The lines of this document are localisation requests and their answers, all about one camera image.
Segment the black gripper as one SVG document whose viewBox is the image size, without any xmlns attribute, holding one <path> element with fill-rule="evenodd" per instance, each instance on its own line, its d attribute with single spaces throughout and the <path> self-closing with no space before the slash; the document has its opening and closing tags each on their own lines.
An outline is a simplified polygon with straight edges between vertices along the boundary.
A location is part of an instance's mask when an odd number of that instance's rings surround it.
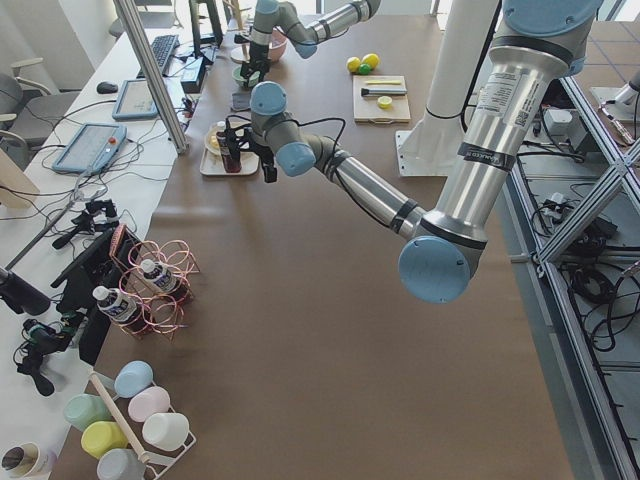
<svg viewBox="0 0 640 480">
<path fill-rule="evenodd" d="M 255 154 L 260 161 L 268 158 L 268 148 L 256 140 L 248 121 L 224 121 L 224 136 L 230 151 L 241 151 Z"/>
<path fill-rule="evenodd" d="M 242 85 L 245 88 L 250 86 L 253 75 L 252 68 L 258 68 L 258 82 L 262 82 L 269 72 L 269 65 L 269 44 L 251 43 L 249 48 L 249 62 L 243 62 L 240 67 Z"/>
</svg>

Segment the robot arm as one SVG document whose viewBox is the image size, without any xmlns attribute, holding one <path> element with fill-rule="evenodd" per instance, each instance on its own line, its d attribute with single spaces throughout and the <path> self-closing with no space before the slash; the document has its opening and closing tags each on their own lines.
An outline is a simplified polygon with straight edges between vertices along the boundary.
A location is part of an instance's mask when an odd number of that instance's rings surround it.
<svg viewBox="0 0 640 480">
<path fill-rule="evenodd" d="M 357 23 L 371 19 L 380 4 L 378 0 L 351 1 L 304 25 L 291 2 L 258 1 L 250 32 L 249 60 L 244 61 L 240 67 L 244 85 L 248 85 L 255 73 L 258 73 L 258 81 L 261 82 L 269 72 L 269 45 L 275 28 L 282 31 L 301 58 L 307 59 L 316 52 L 319 44 L 346 32 Z"/>
<path fill-rule="evenodd" d="M 341 187 L 382 226 L 406 243 L 400 279 L 415 297 L 446 303 L 459 297 L 487 243 L 484 230 L 549 84 L 578 73 L 599 3 L 506 1 L 493 38 L 489 80 L 457 151 L 453 173 L 431 210 L 376 175 L 330 137 L 306 134 L 287 109 L 285 90 L 263 79 L 250 97 L 247 124 L 219 136 L 233 159 L 259 157 L 267 181 L 311 169 Z"/>
</svg>

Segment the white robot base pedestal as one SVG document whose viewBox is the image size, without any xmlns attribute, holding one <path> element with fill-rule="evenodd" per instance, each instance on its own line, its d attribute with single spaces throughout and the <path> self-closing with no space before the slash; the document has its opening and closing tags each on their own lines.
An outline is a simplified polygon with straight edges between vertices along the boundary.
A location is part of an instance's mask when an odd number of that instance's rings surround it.
<svg viewBox="0 0 640 480">
<path fill-rule="evenodd" d="M 500 17 L 499 0 L 454 1 L 422 119 L 396 133 L 403 177 L 447 176 L 463 141 L 462 122 Z"/>
</svg>

